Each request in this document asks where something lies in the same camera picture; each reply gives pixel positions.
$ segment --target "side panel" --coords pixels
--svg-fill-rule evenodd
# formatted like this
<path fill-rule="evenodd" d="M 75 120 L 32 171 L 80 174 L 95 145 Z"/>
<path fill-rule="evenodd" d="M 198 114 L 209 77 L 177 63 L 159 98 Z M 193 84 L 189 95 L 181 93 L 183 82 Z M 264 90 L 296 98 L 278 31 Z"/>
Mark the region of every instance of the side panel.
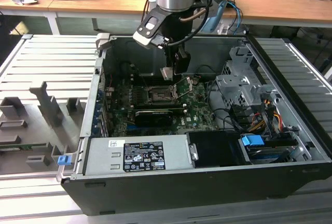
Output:
<path fill-rule="evenodd" d="M 329 164 L 62 181 L 86 215 L 119 214 L 284 198 L 313 180 L 327 179 Z"/>

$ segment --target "white desk leg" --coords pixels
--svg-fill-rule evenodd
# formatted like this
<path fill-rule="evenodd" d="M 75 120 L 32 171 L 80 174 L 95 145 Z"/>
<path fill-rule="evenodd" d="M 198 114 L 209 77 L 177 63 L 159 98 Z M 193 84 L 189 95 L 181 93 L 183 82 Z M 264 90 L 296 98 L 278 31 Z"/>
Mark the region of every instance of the white desk leg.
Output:
<path fill-rule="evenodd" d="M 99 30 L 98 23 L 97 23 L 97 18 L 92 18 L 92 25 L 93 25 L 93 30 L 94 31 Z"/>
<path fill-rule="evenodd" d="M 48 23 L 51 27 L 53 35 L 61 35 L 59 19 L 57 18 L 57 14 L 55 12 L 46 12 L 45 17 L 48 20 Z"/>

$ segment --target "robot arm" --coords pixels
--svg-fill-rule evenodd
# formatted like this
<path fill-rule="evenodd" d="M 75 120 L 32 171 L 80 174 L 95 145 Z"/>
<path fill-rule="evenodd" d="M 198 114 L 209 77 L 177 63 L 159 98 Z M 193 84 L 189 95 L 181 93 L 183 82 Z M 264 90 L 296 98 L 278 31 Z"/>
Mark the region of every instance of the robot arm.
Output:
<path fill-rule="evenodd" d="M 165 50 L 167 67 L 161 69 L 165 80 L 187 71 L 190 54 L 184 44 L 202 29 L 212 4 L 213 0 L 157 0 L 157 7 L 137 28 L 133 38 L 139 44 Z M 201 15 L 201 25 L 191 32 L 193 20 Z"/>

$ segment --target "white sticker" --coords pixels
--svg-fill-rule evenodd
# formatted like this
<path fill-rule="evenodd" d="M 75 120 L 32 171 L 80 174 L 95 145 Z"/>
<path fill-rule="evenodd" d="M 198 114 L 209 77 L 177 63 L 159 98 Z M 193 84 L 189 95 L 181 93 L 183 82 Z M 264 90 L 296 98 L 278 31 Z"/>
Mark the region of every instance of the white sticker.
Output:
<path fill-rule="evenodd" d="M 123 145 L 125 144 L 125 140 L 109 140 L 108 141 L 108 147 L 123 147 Z"/>

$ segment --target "motherboard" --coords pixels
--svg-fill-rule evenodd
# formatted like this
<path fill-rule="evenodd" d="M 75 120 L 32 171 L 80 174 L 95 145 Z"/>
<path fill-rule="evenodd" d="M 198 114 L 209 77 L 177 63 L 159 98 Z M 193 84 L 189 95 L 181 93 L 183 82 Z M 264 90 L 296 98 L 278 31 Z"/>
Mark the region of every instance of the motherboard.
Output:
<path fill-rule="evenodd" d="M 183 77 L 169 85 L 121 79 L 112 84 L 107 108 L 111 137 L 217 130 L 206 102 L 206 86 L 198 78 Z"/>

